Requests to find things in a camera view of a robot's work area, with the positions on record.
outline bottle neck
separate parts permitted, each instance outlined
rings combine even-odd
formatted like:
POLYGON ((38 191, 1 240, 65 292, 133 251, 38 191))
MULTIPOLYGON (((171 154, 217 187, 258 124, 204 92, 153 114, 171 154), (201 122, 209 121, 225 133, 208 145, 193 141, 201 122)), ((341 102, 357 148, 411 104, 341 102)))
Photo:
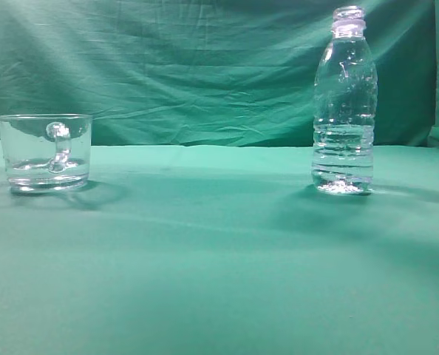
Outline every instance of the bottle neck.
POLYGON ((364 38, 366 23, 362 20, 335 21, 333 23, 333 39, 364 38))

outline water in bottle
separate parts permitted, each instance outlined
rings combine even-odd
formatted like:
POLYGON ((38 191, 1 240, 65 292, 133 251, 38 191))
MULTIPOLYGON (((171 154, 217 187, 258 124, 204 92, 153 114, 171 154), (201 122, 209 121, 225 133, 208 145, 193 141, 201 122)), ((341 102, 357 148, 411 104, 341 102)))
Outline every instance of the water in bottle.
POLYGON ((341 7, 333 19, 315 79, 313 182, 332 194, 363 194, 372 181, 377 72, 364 10, 341 7))

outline plastic bottle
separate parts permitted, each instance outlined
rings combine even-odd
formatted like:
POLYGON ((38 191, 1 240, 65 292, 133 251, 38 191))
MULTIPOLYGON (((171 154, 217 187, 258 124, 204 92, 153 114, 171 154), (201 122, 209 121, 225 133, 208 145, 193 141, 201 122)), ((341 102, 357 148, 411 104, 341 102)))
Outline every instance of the plastic bottle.
POLYGON ((372 181, 377 72, 364 10, 340 7, 315 79, 313 182, 332 194, 365 194, 372 181))

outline bottle base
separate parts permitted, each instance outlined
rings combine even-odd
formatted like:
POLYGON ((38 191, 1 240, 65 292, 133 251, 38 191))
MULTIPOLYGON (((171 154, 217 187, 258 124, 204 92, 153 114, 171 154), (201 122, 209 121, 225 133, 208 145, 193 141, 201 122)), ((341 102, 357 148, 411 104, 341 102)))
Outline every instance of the bottle base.
POLYGON ((370 193, 370 179, 355 180, 343 176, 325 178, 320 174, 313 174, 313 183, 320 192, 331 195, 368 195, 370 193))

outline glass rim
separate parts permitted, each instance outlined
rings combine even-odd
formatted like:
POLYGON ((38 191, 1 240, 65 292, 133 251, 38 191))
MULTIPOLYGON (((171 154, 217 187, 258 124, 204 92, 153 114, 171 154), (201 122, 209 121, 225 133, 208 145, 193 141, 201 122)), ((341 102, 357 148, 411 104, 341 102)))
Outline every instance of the glass rim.
POLYGON ((1 115, 0 121, 41 120, 41 119, 56 119, 56 118, 75 120, 76 118, 93 119, 93 116, 79 114, 79 113, 40 113, 33 115, 1 115))

